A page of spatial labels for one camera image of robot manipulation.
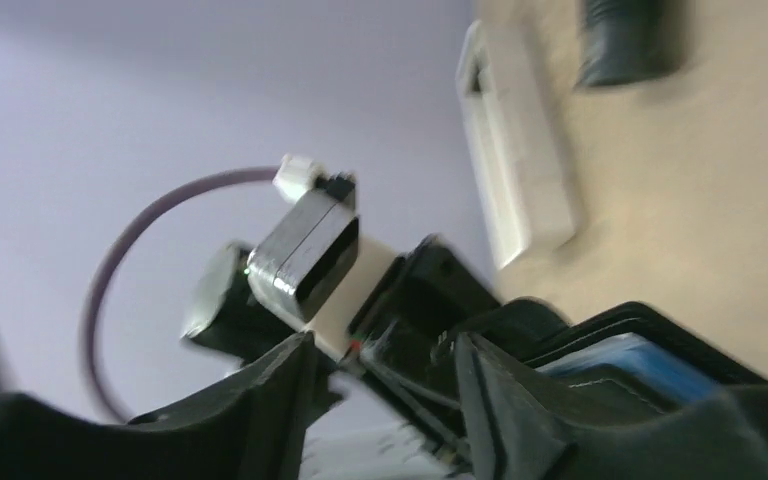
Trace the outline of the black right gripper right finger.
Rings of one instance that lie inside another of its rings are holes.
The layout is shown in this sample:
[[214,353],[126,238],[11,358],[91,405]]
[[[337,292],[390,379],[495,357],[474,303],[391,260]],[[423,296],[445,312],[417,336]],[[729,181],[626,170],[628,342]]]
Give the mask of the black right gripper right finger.
[[463,334],[454,357],[478,479],[768,479],[768,386],[646,413],[610,405]]

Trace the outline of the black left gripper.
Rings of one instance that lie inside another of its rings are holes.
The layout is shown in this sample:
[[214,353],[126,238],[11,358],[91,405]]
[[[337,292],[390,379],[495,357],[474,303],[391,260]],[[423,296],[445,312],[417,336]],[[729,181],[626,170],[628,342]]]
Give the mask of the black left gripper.
[[567,328],[549,305],[500,302],[444,243],[396,254],[359,240],[358,257],[313,320],[295,330],[258,302],[248,281],[255,248],[221,249],[198,283],[183,336],[251,362],[288,336],[314,334],[325,374],[358,378],[450,464],[470,461],[451,347],[463,331],[523,358]]

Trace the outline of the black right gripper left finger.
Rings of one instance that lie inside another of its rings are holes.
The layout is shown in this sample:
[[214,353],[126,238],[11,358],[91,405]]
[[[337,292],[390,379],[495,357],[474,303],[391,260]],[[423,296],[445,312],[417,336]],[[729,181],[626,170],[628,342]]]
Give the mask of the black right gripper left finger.
[[0,393],[0,479],[295,479],[314,393],[313,336],[134,424]]

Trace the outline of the black card holder wallet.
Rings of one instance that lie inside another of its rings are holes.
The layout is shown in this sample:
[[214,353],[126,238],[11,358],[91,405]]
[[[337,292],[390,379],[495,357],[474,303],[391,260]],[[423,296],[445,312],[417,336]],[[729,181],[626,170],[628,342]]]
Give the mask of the black card holder wallet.
[[547,340],[523,362],[551,376],[612,366],[678,404],[768,379],[650,306],[626,302]]

